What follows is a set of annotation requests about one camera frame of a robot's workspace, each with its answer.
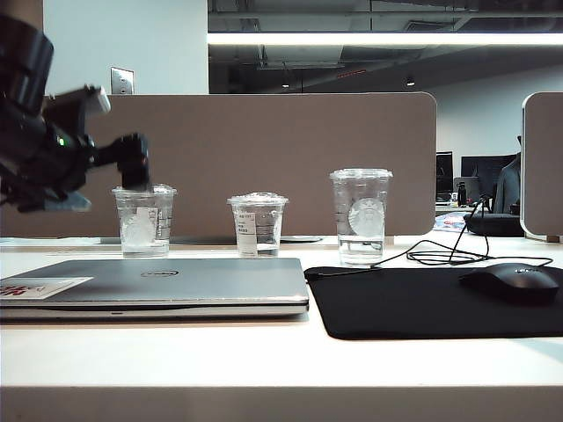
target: mouse pad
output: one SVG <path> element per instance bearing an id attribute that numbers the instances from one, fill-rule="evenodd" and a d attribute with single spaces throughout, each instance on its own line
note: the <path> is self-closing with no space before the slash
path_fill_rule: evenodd
<path id="1" fill-rule="evenodd" d="M 563 336 L 563 288 L 547 305 L 504 302 L 463 287 L 471 268 L 384 268 L 311 277 L 351 268 L 305 271 L 326 331 L 342 339 L 520 338 Z M 549 267 L 559 285 L 563 270 Z"/>

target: black mouse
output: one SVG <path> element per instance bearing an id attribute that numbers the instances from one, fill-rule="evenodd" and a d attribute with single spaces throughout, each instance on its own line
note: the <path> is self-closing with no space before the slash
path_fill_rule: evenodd
<path id="1" fill-rule="evenodd" d="M 507 263 L 476 268 L 459 282 L 507 302 L 542 304 L 553 301 L 559 284 L 542 266 Z"/>

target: plastic cup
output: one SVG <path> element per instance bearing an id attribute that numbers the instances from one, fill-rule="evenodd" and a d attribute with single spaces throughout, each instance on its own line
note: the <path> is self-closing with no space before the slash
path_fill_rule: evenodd
<path id="1" fill-rule="evenodd" d="M 170 245 L 172 201 L 176 189 L 154 185 L 151 191 L 112 190 L 120 219 L 124 258 L 164 256 Z"/>
<path id="2" fill-rule="evenodd" d="M 387 191 L 392 176 L 385 169 L 344 169 L 330 174 L 342 264 L 367 266 L 383 255 Z"/>
<path id="3" fill-rule="evenodd" d="M 248 193 L 227 200 L 232 206 L 241 258 L 277 257 L 282 234 L 283 207 L 276 193 Z"/>

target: person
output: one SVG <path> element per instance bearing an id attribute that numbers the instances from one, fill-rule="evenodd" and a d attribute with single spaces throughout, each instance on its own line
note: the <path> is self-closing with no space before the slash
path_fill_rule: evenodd
<path id="1" fill-rule="evenodd" d="M 517 138 L 522 146 L 522 137 L 518 135 Z M 510 206 L 520 200 L 520 163 L 521 153 L 519 152 L 514 160 L 502 168 L 496 186 L 493 213 L 510 214 Z"/>

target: gray divider panel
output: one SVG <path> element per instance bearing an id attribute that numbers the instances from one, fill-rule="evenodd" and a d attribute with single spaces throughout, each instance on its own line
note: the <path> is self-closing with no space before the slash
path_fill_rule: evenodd
<path id="1" fill-rule="evenodd" d="M 563 92 L 537 92 L 523 103 L 522 226 L 563 235 Z"/>
<path id="2" fill-rule="evenodd" d="M 150 140 L 153 181 L 178 189 L 173 236 L 234 236 L 227 198 L 289 198 L 282 233 L 335 234 L 328 175 L 347 167 L 393 172 L 387 235 L 418 235 L 435 216 L 434 99 L 418 93 L 111 97 L 88 121 L 97 145 L 131 132 Z M 2 236 L 118 236 L 115 166 L 88 174 L 89 213 L 3 210 Z"/>

